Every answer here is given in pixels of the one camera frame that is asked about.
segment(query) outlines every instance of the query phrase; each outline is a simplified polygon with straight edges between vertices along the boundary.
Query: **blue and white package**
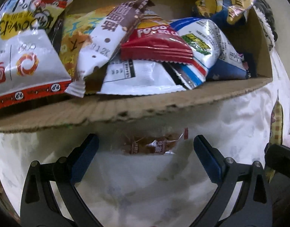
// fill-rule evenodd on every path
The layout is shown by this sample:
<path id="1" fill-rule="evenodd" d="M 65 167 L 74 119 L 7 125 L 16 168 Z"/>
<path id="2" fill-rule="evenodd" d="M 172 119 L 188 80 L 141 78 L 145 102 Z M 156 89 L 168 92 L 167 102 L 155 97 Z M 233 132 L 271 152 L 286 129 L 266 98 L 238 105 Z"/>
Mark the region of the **blue and white package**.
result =
<path id="1" fill-rule="evenodd" d="M 241 57 L 213 21 L 191 17 L 170 25 L 193 50 L 193 65 L 170 64 L 187 88 L 193 89 L 206 79 L 248 78 Z"/>

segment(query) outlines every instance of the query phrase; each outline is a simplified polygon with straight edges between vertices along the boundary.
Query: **black robotic claw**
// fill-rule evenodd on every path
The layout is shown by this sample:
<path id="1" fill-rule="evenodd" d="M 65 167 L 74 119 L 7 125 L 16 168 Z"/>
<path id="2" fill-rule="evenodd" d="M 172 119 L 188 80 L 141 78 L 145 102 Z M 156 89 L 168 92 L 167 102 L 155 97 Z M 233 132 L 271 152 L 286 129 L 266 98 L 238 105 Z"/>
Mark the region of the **black robotic claw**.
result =
<path id="1" fill-rule="evenodd" d="M 103 227 L 74 187 L 82 180 L 98 147 L 97 136 L 90 134 L 67 158 L 51 164 L 31 163 L 21 200 L 23 227 Z M 271 227 L 271 197 L 262 165 L 258 161 L 238 164 L 232 158 L 224 158 L 202 135 L 194 139 L 194 150 L 218 188 L 190 227 Z M 74 221 L 62 216 L 49 181 L 56 182 Z M 243 184 L 232 213 L 219 221 L 239 181 Z"/>

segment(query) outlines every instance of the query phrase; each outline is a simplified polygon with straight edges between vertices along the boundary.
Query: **yellow label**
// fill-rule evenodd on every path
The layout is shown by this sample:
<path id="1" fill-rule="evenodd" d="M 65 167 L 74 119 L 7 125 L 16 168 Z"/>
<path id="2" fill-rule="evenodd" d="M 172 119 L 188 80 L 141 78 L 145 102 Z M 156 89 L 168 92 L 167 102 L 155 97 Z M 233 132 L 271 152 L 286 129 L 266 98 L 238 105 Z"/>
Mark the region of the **yellow label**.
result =
<path id="1" fill-rule="evenodd" d="M 18 35 L 20 31 L 30 30 L 35 26 L 36 18 L 30 11 L 21 13 L 5 13 L 0 20 L 0 37 L 3 40 Z"/>

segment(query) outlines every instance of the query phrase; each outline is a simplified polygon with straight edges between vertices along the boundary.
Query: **blue stripe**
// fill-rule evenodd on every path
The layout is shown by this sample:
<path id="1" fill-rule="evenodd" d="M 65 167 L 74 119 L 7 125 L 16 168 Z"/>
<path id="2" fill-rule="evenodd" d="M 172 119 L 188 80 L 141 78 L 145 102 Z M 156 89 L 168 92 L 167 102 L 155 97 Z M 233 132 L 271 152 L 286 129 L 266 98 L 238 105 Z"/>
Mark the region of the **blue stripe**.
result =
<path id="1" fill-rule="evenodd" d="M 185 27 L 185 26 L 187 26 L 187 25 L 189 25 L 189 24 L 191 24 L 191 23 L 193 23 L 193 22 L 196 22 L 196 21 L 198 21 L 198 20 L 200 20 L 200 19 L 199 19 L 199 18 L 196 18 L 196 17 L 190 17 L 190 18 L 185 18 L 185 19 L 179 19 L 179 20 L 177 20 L 177 21 L 175 21 L 175 22 L 170 23 L 170 26 L 171 26 L 174 30 L 178 31 L 178 30 L 182 29 L 183 27 Z"/>
<path id="2" fill-rule="evenodd" d="M 187 65 L 181 64 L 181 69 L 188 75 L 188 77 L 195 83 L 196 86 L 199 86 L 203 83 Z"/>

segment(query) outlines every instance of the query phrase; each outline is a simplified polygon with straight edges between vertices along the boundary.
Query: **cardboard box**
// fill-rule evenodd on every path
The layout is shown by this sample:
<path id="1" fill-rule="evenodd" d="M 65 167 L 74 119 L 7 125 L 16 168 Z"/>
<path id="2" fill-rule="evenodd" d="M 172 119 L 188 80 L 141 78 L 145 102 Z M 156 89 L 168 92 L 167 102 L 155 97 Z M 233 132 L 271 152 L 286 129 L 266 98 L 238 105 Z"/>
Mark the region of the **cardboard box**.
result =
<path id="1" fill-rule="evenodd" d="M 130 0 L 74 0 L 71 14 L 87 13 L 99 7 Z M 152 0 L 152 8 L 165 19 L 184 18 L 191 14 L 196 0 Z M 243 95 L 272 81 L 272 68 L 265 35 L 254 9 L 245 26 L 224 31 L 240 52 L 251 52 L 257 62 L 258 78 L 207 82 L 194 90 L 154 96 L 86 96 L 54 104 L 17 111 L 0 111 L 0 132 L 33 132 L 49 127 L 79 126 L 92 122 L 131 121 L 168 112 L 178 112 L 196 105 Z"/>

